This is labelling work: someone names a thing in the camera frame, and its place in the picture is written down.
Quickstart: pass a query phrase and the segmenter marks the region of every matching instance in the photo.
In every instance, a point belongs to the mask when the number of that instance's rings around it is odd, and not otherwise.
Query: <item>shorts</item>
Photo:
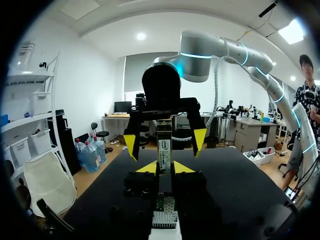
[[[302,153],[300,140],[295,138],[292,152],[290,155],[290,159],[289,159],[286,167],[291,171],[297,172],[303,158],[304,158],[304,155]]]

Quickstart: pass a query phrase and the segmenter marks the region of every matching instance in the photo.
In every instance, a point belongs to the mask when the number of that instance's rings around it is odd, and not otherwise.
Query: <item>white plastic chair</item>
[[[23,168],[31,194],[30,208],[35,215],[45,217],[37,206],[40,199],[43,199],[57,215],[68,210],[76,201],[75,185],[52,152],[39,160],[25,162]]]

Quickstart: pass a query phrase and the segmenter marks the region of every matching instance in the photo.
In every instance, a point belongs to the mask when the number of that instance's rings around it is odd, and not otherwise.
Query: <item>drawer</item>
[[[246,124],[243,124],[243,123],[240,123],[240,122],[237,122],[236,123],[236,128],[235,130],[238,131],[238,132],[241,132],[241,133],[244,133],[244,134],[247,134],[247,131],[248,131],[248,125]]]
[[[247,136],[242,132],[237,131],[235,133],[235,139],[234,139],[234,146],[236,147],[236,149],[238,149],[242,153],[245,152],[247,149],[246,142],[247,142]]]

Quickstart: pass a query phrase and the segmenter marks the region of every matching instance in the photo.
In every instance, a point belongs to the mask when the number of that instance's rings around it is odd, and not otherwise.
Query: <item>ceiling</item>
[[[117,58],[179,51],[183,30],[206,31],[236,40],[244,31],[265,23],[270,12],[262,18],[258,15],[272,3],[273,0],[56,0],[45,15]],[[313,65],[319,64],[308,37],[289,45],[277,33],[294,18],[278,4],[268,23],[245,35],[241,42],[266,52],[277,62],[272,70],[276,77],[290,78],[284,70],[295,75],[297,80],[288,84],[296,88],[303,81],[300,54],[309,55]],[[147,34],[145,41],[136,40],[138,32]],[[320,72],[315,73],[315,78],[320,79]]]

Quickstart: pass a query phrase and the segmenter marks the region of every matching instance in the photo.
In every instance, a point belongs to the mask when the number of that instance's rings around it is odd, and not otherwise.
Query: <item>computer monitor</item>
[[[131,101],[116,101],[114,102],[115,113],[130,113],[132,108]]]

